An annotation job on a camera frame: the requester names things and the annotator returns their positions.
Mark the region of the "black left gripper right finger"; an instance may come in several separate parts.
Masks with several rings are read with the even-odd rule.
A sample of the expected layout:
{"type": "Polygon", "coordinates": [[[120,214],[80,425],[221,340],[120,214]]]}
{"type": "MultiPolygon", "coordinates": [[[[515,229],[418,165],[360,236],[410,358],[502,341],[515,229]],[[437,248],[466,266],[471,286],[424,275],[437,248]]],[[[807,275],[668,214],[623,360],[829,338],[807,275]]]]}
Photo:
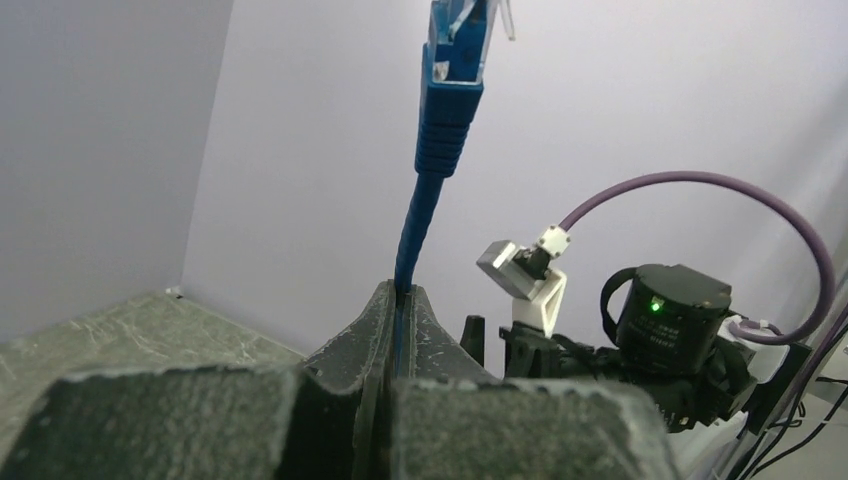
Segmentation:
{"type": "Polygon", "coordinates": [[[426,291],[405,300],[404,374],[393,384],[394,479],[675,479],[660,414],[614,382],[492,376],[437,321],[426,291]]]}

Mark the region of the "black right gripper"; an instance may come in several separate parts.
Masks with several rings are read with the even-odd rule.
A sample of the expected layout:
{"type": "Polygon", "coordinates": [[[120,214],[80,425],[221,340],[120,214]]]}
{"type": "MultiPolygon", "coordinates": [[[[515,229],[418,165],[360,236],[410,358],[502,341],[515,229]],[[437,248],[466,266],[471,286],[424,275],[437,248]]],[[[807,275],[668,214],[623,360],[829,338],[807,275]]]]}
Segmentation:
{"type": "Polygon", "coordinates": [[[728,420],[756,388],[754,352],[720,336],[721,319],[637,314],[613,323],[615,347],[593,347],[518,322],[499,330],[508,378],[612,381],[652,399],[671,433],[728,420]]]}

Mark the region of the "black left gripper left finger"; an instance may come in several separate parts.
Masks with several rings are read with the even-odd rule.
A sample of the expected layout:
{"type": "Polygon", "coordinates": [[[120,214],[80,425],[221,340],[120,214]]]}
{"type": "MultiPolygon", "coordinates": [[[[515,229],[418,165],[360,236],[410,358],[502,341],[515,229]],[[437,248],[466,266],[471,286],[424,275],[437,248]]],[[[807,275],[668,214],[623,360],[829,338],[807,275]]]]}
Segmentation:
{"type": "Polygon", "coordinates": [[[395,289],[295,364],[90,369],[54,381],[5,479],[386,479],[395,289]]]}

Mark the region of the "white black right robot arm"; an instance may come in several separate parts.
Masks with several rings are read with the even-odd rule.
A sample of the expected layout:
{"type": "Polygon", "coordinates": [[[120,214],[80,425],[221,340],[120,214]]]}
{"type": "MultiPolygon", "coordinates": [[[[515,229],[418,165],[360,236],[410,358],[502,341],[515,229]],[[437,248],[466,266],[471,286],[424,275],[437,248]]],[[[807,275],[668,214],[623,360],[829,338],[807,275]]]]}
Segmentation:
{"type": "Polygon", "coordinates": [[[513,261],[482,269],[513,300],[513,323],[499,333],[506,375],[641,388],[662,415],[685,476],[742,434],[769,428],[772,409],[811,353],[801,343],[748,340],[748,333],[775,337],[777,328],[735,313],[728,284],[683,265],[630,267],[607,280],[603,306],[619,288],[628,290],[618,317],[606,307],[600,311],[610,347],[554,332],[566,285],[562,271],[513,261]]]}

